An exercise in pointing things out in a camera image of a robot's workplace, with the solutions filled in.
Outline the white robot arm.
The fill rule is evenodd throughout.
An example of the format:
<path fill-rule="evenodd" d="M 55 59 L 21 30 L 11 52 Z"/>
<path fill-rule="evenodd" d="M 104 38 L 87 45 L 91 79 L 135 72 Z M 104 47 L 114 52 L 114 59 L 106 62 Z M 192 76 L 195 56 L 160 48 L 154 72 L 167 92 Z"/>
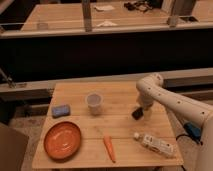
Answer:
<path fill-rule="evenodd" d="M 195 171 L 213 171 L 213 105 L 168 91 L 163 88 L 164 79 L 153 73 L 139 79 L 136 88 L 138 100 L 143 109 L 148 109 L 154 101 L 191 121 L 202 130 L 201 142 Z"/>

